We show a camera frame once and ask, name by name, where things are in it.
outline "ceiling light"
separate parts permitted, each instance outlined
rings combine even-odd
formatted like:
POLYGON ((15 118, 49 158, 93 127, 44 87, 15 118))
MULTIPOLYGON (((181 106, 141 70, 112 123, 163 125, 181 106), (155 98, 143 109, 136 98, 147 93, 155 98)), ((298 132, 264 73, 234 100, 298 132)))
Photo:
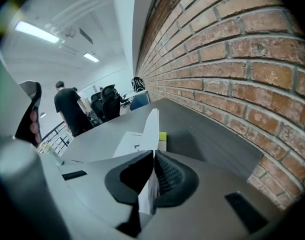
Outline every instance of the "ceiling light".
POLYGON ((94 56, 90 55, 89 53, 86 53, 83 55, 84 57, 86 57, 87 59, 90 59, 93 62, 99 62, 99 60, 97 58, 95 58, 94 56))
POLYGON ((26 22, 19 21, 17 25, 14 27, 15 30, 44 39, 48 42, 51 42, 53 44, 57 43, 59 41, 59 38, 49 34, 46 31, 43 31, 42 29, 35 27, 33 25, 30 25, 26 22))

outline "desk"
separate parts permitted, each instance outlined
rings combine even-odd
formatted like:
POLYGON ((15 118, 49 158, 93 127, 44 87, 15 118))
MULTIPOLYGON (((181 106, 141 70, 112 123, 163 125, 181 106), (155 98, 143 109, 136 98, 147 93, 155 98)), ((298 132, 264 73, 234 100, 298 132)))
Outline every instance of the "desk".
POLYGON ((167 132, 167 151, 222 166, 247 179, 262 153, 220 124, 163 98, 119 116, 76 137, 64 160, 93 162, 109 159, 126 131, 144 130, 152 109, 159 109, 159 130, 167 132))
POLYGON ((141 90, 139 92, 132 91, 132 92, 126 94, 125 99, 132 98, 132 97, 134 97, 136 95, 143 94, 145 92, 147 92, 147 90, 141 90))

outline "backpack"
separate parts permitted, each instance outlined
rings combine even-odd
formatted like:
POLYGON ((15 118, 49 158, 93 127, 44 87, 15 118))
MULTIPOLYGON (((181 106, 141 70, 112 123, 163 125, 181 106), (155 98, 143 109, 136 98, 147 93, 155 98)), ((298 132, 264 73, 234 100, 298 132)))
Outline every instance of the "backpack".
POLYGON ((145 84, 144 84, 144 81, 135 76, 132 80, 131 80, 131 84, 132 84, 132 87, 133 87, 133 90, 138 93, 140 91, 143 91, 145 90, 145 84))

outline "black headrest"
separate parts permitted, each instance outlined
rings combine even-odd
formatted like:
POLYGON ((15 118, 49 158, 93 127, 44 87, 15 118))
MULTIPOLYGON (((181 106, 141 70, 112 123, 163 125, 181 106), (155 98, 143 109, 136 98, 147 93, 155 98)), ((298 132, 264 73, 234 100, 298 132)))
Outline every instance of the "black headrest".
POLYGON ((104 102, 109 101, 116 96, 116 93, 115 84, 108 85, 101 91, 101 98, 104 102))
POLYGON ((95 101, 100 100, 101 98, 102 98, 101 92, 97 92, 94 95, 92 95, 90 99, 91 99, 91 102, 93 103, 95 101))

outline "man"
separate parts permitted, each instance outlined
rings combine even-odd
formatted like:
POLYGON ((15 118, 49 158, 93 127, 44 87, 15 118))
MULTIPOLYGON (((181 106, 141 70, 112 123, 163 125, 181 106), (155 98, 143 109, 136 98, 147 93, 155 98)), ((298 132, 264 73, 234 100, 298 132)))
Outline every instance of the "man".
POLYGON ((56 83, 56 89, 58 91, 54 97, 56 111, 57 113, 60 113, 63 121, 70 128, 72 136, 77 137, 92 129, 93 125, 82 109, 87 114, 89 112, 77 92, 72 88, 65 88, 63 81, 56 83))

